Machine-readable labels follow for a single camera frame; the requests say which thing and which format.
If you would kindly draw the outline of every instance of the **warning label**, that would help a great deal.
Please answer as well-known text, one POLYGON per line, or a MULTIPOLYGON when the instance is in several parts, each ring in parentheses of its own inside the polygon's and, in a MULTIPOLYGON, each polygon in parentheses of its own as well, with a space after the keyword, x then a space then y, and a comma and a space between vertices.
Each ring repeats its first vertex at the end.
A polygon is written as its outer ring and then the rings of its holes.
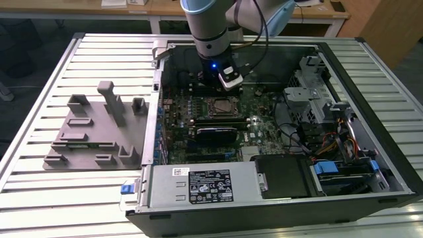
POLYGON ((188 188, 192 204, 234 201, 230 170, 190 172, 188 188))

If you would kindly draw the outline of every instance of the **blue clip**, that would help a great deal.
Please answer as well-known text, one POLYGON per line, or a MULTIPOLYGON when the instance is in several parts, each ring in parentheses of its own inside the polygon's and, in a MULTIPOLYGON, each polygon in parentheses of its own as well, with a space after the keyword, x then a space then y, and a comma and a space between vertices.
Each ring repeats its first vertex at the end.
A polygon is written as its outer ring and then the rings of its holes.
POLYGON ((319 162, 314 165, 316 174, 326 174, 326 173, 338 173, 338 167, 335 162, 332 161, 324 161, 319 162))
POLYGON ((158 115, 163 116, 163 108, 158 108, 158 115))
POLYGON ((375 160, 370 161, 370 165, 371 165, 371 168, 372 168, 374 171, 379 170, 379 165, 378 165, 378 162, 375 160))
POLYGON ((230 158, 232 157, 232 155, 234 155, 234 153, 232 153, 232 152, 228 152, 228 153, 224 154, 224 158, 226 158, 226 159, 230 159, 230 158))
POLYGON ((124 184, 120 187, 120 194, 127 195, 127 194, 135 194, 135 185, 134 184, 124 184))

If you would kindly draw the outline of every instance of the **metal slotted table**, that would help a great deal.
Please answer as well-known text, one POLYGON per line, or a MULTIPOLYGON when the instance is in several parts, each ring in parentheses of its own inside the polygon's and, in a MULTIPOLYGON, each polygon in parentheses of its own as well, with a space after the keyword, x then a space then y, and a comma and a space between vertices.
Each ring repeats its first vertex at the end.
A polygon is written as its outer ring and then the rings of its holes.
MULTIPOLYGON (((120 185, 140 171, 60 172, 43 169, 68 114, 71 94, 104 100, 96 91, 112 80, 130 102, 152 91, 152 43, 183 35, 79 34, 67 48, 10 150, 0 162, 2 237, 146 237, 120 210, 120 185)), ((366 43, 355 39, 280 37, 272 41, 328 43, 414 168, 423 177, 423 108, 366 43)), ((128 202, 136 201, 136 195, 128 202)), ((383 210, 356 222, 196 237, 422 237, 423 203, 383 210)))

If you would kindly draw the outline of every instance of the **cpu socket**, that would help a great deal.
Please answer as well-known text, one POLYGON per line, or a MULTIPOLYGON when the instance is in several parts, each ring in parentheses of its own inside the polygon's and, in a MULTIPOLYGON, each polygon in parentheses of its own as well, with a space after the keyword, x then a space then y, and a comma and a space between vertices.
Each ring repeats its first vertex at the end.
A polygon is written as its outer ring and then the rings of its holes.
POLYGON ((208 99, 208 109, 211 118, 236 118, 239 117, 236 98, 208 99))

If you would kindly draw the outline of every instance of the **red wire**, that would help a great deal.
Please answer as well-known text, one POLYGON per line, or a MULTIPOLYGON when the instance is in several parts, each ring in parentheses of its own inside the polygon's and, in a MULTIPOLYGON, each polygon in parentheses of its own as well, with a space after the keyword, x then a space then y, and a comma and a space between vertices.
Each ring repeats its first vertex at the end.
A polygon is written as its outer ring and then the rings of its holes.
POLYGON ((327 137, 328 135, 334 135, 334 134, 336 134, 336 132, 330 132, 330 133, 326 133, 326 134, 324 134, 324 136, 323 136, 323 144, 322 144, 322 146, 324 146, 324 143, 326 143, 326 137, 327 137))

